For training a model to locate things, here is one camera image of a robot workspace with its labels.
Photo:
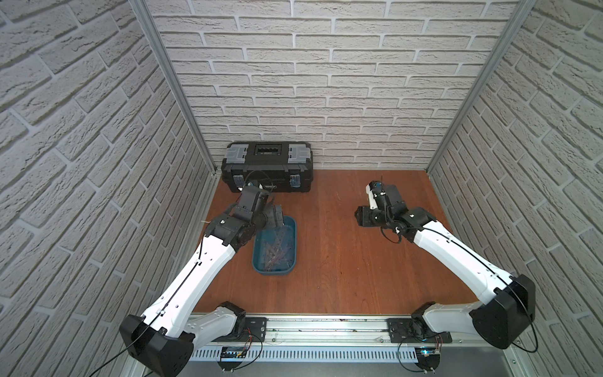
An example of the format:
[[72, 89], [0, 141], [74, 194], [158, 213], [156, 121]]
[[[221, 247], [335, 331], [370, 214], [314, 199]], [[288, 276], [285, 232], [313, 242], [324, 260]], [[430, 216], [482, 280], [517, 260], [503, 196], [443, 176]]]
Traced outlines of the teal plastic storage box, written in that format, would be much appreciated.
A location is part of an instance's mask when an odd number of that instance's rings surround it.
[[297, 223], [284, 216], [282, 226], [263, 229], [254, 239], [252, 266], [265, 276], [285, 276], [297, 262]]

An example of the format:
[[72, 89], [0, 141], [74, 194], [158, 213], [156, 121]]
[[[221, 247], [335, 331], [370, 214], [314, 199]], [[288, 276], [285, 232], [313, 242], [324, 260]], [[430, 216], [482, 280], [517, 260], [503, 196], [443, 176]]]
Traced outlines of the pink clear triangle ruler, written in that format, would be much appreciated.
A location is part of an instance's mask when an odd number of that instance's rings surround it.
[[263, 241], [262, 246], [264, 251], [262, 262], [265, 271], [272, 271], [275, 265], [286, 259], [282, 240], [275, 240], [273, 243]]

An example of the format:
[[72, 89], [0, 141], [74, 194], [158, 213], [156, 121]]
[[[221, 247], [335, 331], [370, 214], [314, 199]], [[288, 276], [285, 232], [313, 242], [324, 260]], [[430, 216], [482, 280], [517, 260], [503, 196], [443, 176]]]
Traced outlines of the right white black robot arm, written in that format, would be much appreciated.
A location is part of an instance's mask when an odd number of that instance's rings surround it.
[[446, 266], [474, 293], [471, 304], [427, 303], [416, 313], [431, 332], [458, 332], [480, 336], [504, 350], [535, 320], [535, 284], [526, 275], [512, 276], [482, 258], [452, 235], [421, 207], [399, 215], [360, 206], [355, 212], [361, 227], [389, 229], [400, 239], [427, 251]]

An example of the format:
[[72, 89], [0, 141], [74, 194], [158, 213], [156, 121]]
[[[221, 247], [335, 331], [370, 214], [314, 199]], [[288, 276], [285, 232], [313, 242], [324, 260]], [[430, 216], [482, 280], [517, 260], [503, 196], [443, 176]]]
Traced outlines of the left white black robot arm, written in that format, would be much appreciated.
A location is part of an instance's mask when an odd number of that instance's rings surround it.
[[141, 316], [129, 315], [119, 332], [128, 354], [158, 376], [176, 376], [193, 352], [216, 339], [238, 340], [247, 334], [244, 309], [224, 302], [193, 319], [196, 304], [220, 270], [257, 233], [284, 223], [279, 205], [268, 204], [251, 219], [232, 205], [205, 229], [193, 256], [162, 295]]

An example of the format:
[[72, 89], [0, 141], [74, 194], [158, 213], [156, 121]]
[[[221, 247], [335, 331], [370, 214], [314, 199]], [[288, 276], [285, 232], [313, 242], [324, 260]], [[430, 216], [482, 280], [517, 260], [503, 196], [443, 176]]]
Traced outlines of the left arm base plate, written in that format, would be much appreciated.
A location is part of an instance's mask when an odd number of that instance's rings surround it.
[[267, 317], [245, 317], [236, 322], [235, 328], [226, 336], [218, 337], [214, 342], [245, 342], [249, 337], [265, 340]]

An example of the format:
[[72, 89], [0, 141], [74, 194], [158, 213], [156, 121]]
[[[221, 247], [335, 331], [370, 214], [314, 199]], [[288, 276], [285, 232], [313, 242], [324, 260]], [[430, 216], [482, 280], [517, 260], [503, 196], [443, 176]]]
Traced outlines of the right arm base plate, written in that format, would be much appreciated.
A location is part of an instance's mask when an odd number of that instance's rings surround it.
[[436, 333], [430, 330], [422, 319], [411, 317], [389, 318], [386, 320], [386, 324], [389, 331], [390, 342], [392, 343], [452, 343], [452, 336], [449, 332]]

